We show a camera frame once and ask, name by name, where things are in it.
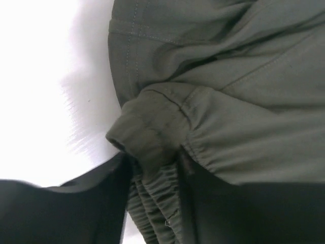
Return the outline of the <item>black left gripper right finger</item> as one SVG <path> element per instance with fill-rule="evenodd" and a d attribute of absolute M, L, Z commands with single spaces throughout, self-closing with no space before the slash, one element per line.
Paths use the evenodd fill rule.
<path fill-rule="evenodd" d="M 232 185 L 181 151 L 184 243 L 324 243 L 324 184 Z"/>

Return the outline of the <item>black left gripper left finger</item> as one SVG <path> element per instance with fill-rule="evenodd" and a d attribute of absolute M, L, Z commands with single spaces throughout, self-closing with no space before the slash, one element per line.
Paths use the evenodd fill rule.
<path fill-rule="evenodd" d="M 131 177 L 120 152 L 59 187 L 1 180 L 1 243 L 120 243 Z"/>

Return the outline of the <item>olive green shorts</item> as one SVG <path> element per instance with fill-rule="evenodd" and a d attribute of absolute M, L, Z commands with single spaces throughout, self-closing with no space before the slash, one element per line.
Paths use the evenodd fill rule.
<path fill-rule="evenodd" d="M 146 243 L 184 243 L 179 154 L 233 185 L 324 182 L 324 1 L 115 1 L 108 45 Z"/>

